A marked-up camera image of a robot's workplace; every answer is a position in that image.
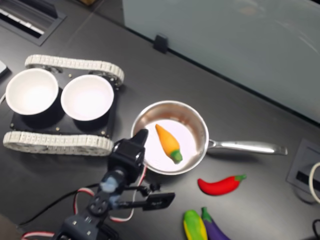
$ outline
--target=toy carrot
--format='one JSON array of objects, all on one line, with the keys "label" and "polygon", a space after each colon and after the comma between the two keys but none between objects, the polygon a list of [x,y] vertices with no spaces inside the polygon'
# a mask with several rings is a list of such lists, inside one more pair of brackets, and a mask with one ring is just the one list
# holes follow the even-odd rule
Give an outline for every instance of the toy carrot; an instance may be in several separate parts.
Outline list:
[{"label": "toy carrot", "polygon": [[158,133],[160,143],[165,154],[171,158],[176,164],[182,161],[182,155],[180,153],[180,145],[174,136],[162,126],[155,125],[156,132]]},{"label": "toy carrot", "polygon": [[217,182],[205,182],[202,179],[198,179],[198,186],[205,194],[209,195],[222,195],[227,194],[235,190],[241,181],[245,179],[247,176],[238,175],[238,176],[230,176],[221,181]]}]

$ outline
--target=toy pepper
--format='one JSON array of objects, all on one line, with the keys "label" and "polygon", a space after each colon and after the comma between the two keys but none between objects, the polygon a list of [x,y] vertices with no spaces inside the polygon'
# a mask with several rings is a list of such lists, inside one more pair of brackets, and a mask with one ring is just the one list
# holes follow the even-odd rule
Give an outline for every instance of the toy pepper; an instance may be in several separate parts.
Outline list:
[{"label": "toy pepper", "polygon": [[241,181],[247,176],[245,174],[238,176],[230,176],[221,181],[208,183],[202,179],[198,179],[198,186],[205,194],[223,195],[234,191]]}]

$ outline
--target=dark tabletop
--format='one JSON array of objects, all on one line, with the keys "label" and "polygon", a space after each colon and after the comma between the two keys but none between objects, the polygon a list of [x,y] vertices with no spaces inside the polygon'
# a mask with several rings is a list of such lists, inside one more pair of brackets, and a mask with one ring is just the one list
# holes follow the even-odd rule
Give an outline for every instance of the dark tabletop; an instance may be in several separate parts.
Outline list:
[{"label": "dark tabletop", "polygon": [[[177,100],[201,114],[214,140],[264,141],[288,148],[287,156],[207,154],[195,169],[178,176],[148,172],[147,181],[161,181],[162,189],[175,191],[176,198],[167,209],[138,209],[131,221],[111,223],[122,239],[185,239],[183,213],[189,209],[200,213],[203,206],[233,240],[306,240],[313,235],[311,223],[320,216],[320,208],[302,202],[286,177],[303,138],[320,144],[319,128],[175,55],[155,51],[149,42],[95,14],[95,8],[87,10],[72,1],[59,1],[57,7],[67,18],[41,47],[0,27],[0,59],[12,71],[0,80],[0,95],[31,54],[108,61],[125,72],[114,141],[130,136],[132,123],[143,108],[157,101]],[[63,74],[69,73],[77,74],[73,70]],[[12,115],[7,104],[2,104],[0,136],[10,130]],[[61,195],[99,182],[106,170],[103,157],[27,154],[1,144],[0,213],[18,224]],[[200,177],[214,182],[243,173],[247,179],[227,195],[208,196],[197,186]],[[86,200],[83,197],[82,207]],[[25,230],[55,231],[71,214],[72,199],[67,199]]]}]

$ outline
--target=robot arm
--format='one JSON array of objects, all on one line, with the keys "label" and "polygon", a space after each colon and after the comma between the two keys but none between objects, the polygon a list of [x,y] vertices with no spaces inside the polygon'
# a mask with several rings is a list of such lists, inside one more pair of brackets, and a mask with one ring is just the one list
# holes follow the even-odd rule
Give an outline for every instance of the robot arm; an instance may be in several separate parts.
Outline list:
[{"label": "robot arm", "polygon": [[[175,198],[174,192],[152,193],[159,186],[135,186],[144,168],[145,147],[148,130],[140,130],[131,139],[122,139],[115,143],[108,157],[108,172],[102,178],[98,192],[94,195],[86,209],[68,217],[52,240],[116,240],[118,234],[104,224],[111,210],[142,208],[144,211],[167,208]],[[144,201],[118,201],[124,191],[137,190]]]}]

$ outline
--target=toy vegetable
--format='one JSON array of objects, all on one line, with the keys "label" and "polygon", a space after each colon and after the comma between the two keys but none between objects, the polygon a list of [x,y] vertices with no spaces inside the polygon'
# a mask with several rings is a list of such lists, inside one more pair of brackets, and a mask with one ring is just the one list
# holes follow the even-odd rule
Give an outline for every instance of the toy vegetable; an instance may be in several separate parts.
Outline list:
[{"label": "toy vegetable", "polygon": [[202,220],[209,240],[230,240],[213,221],[207,212],[207,207],[202,208]]},{"label": "toy vegetable", "polygon": [[188,240],[208,240],[204,222],[195,210],[184,213],[183,226]]},{"label": "toy vegetable", "polygon": [[165,130],[162,126],[155,125],[156,132],[158,133],[160,143],[165,154],[171,158],[176,164],[182,161],[182,155],[180,153],[180,145],[174,136],[170,132]]},{"label": "toy vegetable", "polygon": [[203,181],[202,179],[198,179],[199,188],[205,193],[209,195],[222,195],[227,194],[235,190],[241,181],[245,179],[247,176],[238,175],[238,176],[230,176],[221,181],[208,183]]}]

